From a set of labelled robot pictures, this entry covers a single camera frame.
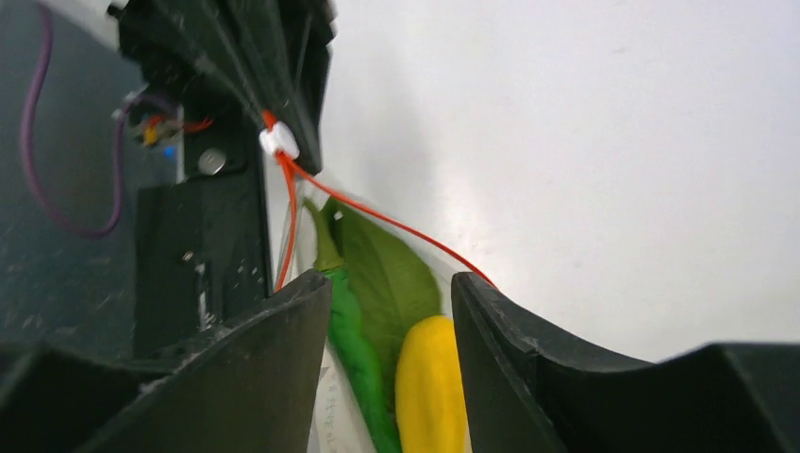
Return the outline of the green chili pepper toy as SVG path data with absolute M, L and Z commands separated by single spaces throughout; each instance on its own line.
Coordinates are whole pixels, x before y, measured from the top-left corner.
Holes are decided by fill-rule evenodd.
M 332 283 L 328 340 L 342 364 L 375 450 L 400 452 L 399 434 L 385 405 L 380 358 L 363 332 L 362 310 L 350 289 L 345 261 L 315 203 L 306 198 L 303 206 L 313 220 L 316 233 L 314 268 Z

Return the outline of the clear orange zip bag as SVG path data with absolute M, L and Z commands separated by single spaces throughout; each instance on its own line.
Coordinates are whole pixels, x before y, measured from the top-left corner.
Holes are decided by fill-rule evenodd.
M 292 264 L 298 220 L 315 241 L 312 267 L 332 285 L 326 351 L 334 379 L 353 396 L 375 452 L 465 452 L 468 417 L 454 321 L 430 266 L 402 239 L 406 225 L 324 183 L 323 205 L 298 193 L 311 175 L 298 164 L 291 129 L 270 111 L 258 135 L 282 170 L 289 194 L 286 252 L 277 283 Z

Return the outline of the yellow corn toy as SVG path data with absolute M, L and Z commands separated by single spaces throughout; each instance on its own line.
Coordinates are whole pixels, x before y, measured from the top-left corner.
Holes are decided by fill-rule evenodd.
M 467 449 L 456 333 L 446 316 L 425 318 L 406 335 L 395 373 L 395 414 L 404 452 Z

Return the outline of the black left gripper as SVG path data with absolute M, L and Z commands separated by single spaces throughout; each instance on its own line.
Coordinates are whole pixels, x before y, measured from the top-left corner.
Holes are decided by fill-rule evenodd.
M 329 72 L 329 1 L 130 1 L 118 8 L 120 52 L 189 113 L 264 112 L 289 127 L 296 161 L 323 168 L 320 123 Z

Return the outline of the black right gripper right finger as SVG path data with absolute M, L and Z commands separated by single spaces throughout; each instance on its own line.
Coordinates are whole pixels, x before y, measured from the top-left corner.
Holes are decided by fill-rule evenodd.
M 797 344 L 708 344 L 650 363 L 451 281 L 476 452 L 795 452 Z

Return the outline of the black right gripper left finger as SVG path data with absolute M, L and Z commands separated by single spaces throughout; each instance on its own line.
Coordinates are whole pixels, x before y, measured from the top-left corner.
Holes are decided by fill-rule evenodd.
M 169 360 L 1 347 L 5 452 L 303 452 L 331 281 L 307 271 Z

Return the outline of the green leafy vegetable toy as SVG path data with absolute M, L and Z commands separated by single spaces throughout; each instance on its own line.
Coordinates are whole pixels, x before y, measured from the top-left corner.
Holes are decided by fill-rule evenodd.
M 439 284 L 411 247 L 366 216 L 333 198 L 325 202 L 322 215 L 358 298 L 363 332 L 380 358 L 385 404 L 394 411 L 403 341 L 418 322 L 442 313 Z

